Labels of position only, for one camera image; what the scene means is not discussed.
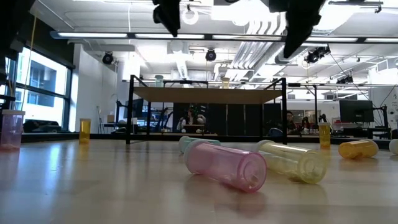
cable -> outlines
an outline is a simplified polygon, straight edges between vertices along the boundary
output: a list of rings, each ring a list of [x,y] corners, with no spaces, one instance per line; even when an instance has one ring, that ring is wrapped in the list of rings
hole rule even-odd
[[[340,70],[344,73],[344,75],[346,75],[346,76],[348,77],[347,73],[346,73],[346,72],[343,70],[343,68],[338,64],[338,62],[336,61],[336,59],[334,58],[334,56],[333,56],[331,53],[329,53],[329,55],[330,55],[330,56],[332,57],[332,59],[336,62],[336,65],[340,68]],[[367,96],[361,91],[361,89],[359,89],[358,86],[355,85],[354,82],[353,82],[353,85],[362,93],[363,96],[366,97],[366,99],[368,99],[368,100],[370,101],[369,97],[367,97]],[[381,119],[381,115],[380,115],[379,110],[377,110],[377,113],[379,114],[379,118],[380,118],[380,122],[381,122],[382,119]]]
[[[24,110],[25,93],[26,93],[26,88],[27,88],[27,76],[29,75],[29,71],[30,71],[30,63],[32,62],[31,58],[32,58],[33,44],[34,44],[34,41],[35,41],[36,20],[37,20],[37,16],[36,16],[36,12],[35,12],[35,18],[34,18],[34,21],[33,21],[33,29],[32,29],[32,40],[30,42],[29,60],[28,60],[28,64],[27,64],[27,71],[26,71],[26,77],[25,77],[24,94],[23,94],[23,97],[22,97],[21,111]]]

shelf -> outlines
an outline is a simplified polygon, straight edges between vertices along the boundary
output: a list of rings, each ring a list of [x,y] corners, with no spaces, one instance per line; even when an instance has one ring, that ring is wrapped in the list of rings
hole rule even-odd
[[[155,87],[134,87],[134,93],[150,102],[247,105],[266,103],[282,95],[282,91],[280,90]]]

plastic cup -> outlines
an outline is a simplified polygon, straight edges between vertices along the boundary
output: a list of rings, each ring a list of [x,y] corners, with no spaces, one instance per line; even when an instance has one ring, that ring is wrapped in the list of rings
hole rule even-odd
[[[91,119],[80,119],[79,144],[90,143]]]
[[[266,162],[255,152],[196,140],[187,146],[184,160],[191,173],[205,175],[245,192],[256,192],[266,180]]]
[[[180,141],[178,142],[178,147],[180,148],[180,152],[184,153],[185,149],[187,148],[187,146],[191,142],[196,141],[196,140],[204,140],[204,141],[206,141],[206,142],[208,142],[210,144],[215,144],[217,146],[221,145],[221,142],[219,140],[199,139],[199,138],[191,138],[191,137],[188,137],[188,136],[182,136],[180,138]]]
[[[391,140],[389,148],[390,152],[394,153],[395,155],[398,155],[398,139]]]
[[[338,153],[345,159],[372,157],[379,152],[379,146],[370,139],[341,143]]]
[[[25,111],[2,111],[1,151],[18,151],[21,148],[24,115]]]
[[[319,143],[321,149],[330,149],[330,123],[318,123]]]
[[[262,155],[270,170],[295,182],[316,184],[326,174],[326,162],[317,151],[277,144],[269,140],[257,143],[253,151]]]

black cloth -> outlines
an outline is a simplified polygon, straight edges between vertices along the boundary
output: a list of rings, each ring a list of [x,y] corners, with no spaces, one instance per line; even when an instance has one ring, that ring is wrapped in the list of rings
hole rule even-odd
[[[297,129],[296,124],[293,121],[288,121],[287,122],[287,129],[288,130],[296,130]]]

man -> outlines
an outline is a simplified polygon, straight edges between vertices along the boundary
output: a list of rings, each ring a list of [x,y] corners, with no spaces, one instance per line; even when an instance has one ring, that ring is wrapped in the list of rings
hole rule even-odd
[[[293,113],[291,111],[287,111],[287,134],[292,134],[297,130],[296,124],[293,121]]]

